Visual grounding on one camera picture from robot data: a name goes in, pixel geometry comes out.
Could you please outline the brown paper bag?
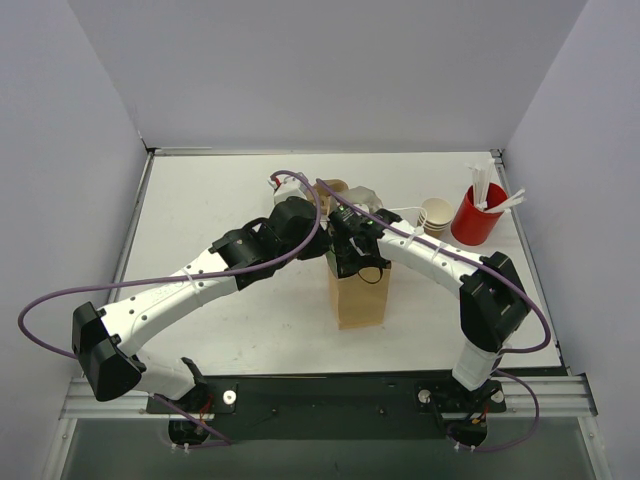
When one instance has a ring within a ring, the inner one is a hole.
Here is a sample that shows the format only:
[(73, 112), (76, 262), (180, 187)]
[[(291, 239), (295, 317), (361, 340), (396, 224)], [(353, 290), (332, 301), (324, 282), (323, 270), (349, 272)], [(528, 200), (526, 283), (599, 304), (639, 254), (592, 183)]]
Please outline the brown paper bag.
[[(382, 200), (367, 187), (350, 189), (339, 179), (326, 180), (329, 188), (359, 208), (374, 214), (383, 208)], [(324, 187), (314, 186), (327, 215), (337, 207), (335, 197)], [(329, 294), (339, 329), (361, 328), (384, 323), (391, 279), (392, 263), (361, 255), (349, 238), (331, 226), (327, 216), (327, 232), (331, 246), (326, 254), (329, 268)]]

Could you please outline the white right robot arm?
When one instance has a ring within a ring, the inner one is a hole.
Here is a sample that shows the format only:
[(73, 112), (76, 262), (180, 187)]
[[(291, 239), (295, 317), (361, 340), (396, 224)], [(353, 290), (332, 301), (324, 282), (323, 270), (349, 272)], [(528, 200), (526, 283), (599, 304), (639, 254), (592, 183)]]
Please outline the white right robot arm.
[(531, 311), (518, 294), (524, 287), (507, 255), (460, 250), (386, 209), (363, 215), (341, 204), (329, 214), (328, 231), (341, 276), (400, 264), (451, 292), (459, 300), (465, 337), (452, 377), (469, 391), (485, 384)]

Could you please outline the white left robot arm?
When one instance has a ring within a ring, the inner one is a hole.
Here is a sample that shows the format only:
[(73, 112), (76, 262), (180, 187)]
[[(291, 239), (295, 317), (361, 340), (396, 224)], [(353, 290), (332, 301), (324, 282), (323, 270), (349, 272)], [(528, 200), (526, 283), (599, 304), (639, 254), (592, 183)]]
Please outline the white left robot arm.
[(79, 306), (72, 319), (72, 349), (95, 398), (106, 402), (137, 390), (160, 394), (183, 411), (202, 407), (209, 388), (194, 361), (164, 360), (145, 351), (145, 344), (207, 303), (272, 277), (293, 259), (322, 256), (328, 247), (316, 206), (290, 197), (269, 217), (214, 241), (175, 272), (172, 282), (101, 308), (90, 302)]

